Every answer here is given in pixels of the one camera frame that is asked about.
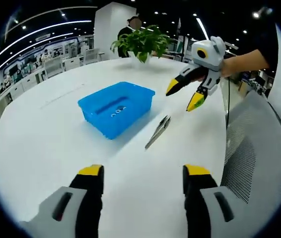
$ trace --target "ceiling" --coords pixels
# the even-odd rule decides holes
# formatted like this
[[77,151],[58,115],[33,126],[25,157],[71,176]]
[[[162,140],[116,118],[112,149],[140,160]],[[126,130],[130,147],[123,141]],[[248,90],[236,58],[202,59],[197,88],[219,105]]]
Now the ceiling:
[[[0,32],[0,53],[12,42],[38,29],[70,21],[91,20],[91,22],[56,26],[30,35],[3,52],[0,55],[0,65],[15,53],[34,44],[35,38],[42,35],[52,34],[53,32],[55,34],[51,35],[51,37],[71,32],[73,32],[72,36],[93,34],[96,10],[110,2],[112,1],[38,0],[34,4],[22,4],[11,14],[7,23],[2,25]],[[217,3],[204,1],[197,3],[197,1],[192,0],[170,0],[167,3],[167,1],[162,0],[117,0],[116,2],[136,7],[141,20],[146,22],[146,24],[143,23],[143,26],[158,25],[159,29],[171,38],[176,38],[174,35],[177,34],[177,23],[180,17],[182,35],[189,34],[190,38],[204,40],[204,34],[196,20],[196,17],[198,17],[201,19],[209,36],[220,36],[224,41],[236,45],[238,47],[237,50],[230,49],[236,55],[253,50],[253,39],[263,29],[262,23],[264,20],[262,18],[254,19],[252,17],[254,11],[258,11],[264,6],[262,1],[257,1],[252,3],[252,5],[246,5],[244,3],[243,8],[237,7],[237,5],[231,5],[225,1],[219,1]]]

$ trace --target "metal tweezers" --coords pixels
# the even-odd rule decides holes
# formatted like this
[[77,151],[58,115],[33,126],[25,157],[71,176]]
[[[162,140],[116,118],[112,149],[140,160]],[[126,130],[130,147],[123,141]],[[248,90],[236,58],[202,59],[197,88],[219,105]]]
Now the metal tweezers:
[[167,115],[159,123],[158,127],[156,128],[149,142],[145,145],[145,149],[148,149],[152,145],[152,143],[154,143],[154,141],[165,131],[169,123],[170,123],[170,117]]

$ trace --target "desk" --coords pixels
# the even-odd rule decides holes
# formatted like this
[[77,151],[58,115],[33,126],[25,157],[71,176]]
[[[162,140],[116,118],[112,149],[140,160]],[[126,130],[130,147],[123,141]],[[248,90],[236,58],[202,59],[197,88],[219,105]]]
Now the desk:
[[[137,70],[130,62],[107,60],[58,74],[7,106],[0,120],[0,195],[17,220],[29,221],[44,199],[98,163],[105,167],[100,238],[187,237],[182,166],[204,166],[220,183],[226,139],[221,89],[189,113],[198,82],[165,97],[185,63],[153,57]],[[108,140],[84,120],[77,101],[119,81],[156,95],[148,114]],[[145,151],[166,114],[169,127]]]
[[32,77],[37,78],[37,74],[38,74],[38,79],[41,82],[42,81],[42,77],[41,77],[41,73],[44,71],[44,68],[39,68],[37,70],[35,70],[34,72],[32,72],[31,74],[25,76],[24,78],[22,78],[20,81],[18,81],[15,84],[10,85],[8,88],[5,89],[5,91],[3,91],[0,94],[0,118],[5,110],[5,108],[7,107],[7,105],[9,104],[9,100],[6,98],[6,96],[11,93],[11,96],[13,97],[13,90],[16,89],[16,87],[20,88],[20,93],[23,93],[24,91],[26,91],[28,88],[23,88],[22,84],[27,83],[27,81],[29,81]]

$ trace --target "green leaves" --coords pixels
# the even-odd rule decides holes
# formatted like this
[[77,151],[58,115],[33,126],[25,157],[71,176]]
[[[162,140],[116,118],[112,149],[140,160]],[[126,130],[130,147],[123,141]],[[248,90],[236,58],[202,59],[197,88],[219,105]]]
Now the green leaves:
[[162,34],[156,25],[151,25],[143,30],[121,35],[112,43],[110,49],[114,52],[115,48],[120,47],[125,54],[133,51],[135,56],[145,63],[147,55],[151,55],[153,51],[160,58],[166,52],[169,42],[167,35]]
[[141,53],[139,53],[138,59],[140,60],[140,62],[145,63],[145,62],[146,62],[146,59],[147,59],[147,55],[148,55],[147,52],[141,52]]

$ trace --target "human arm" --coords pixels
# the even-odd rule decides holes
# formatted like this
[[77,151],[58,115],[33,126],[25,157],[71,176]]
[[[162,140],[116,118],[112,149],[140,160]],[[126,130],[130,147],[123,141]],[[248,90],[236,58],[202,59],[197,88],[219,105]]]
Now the human arm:
[[235,56],[223,61],[222,77],[228,77],[234,73],[259,70],[270,67],[259,50],[251,51],[241,56]]

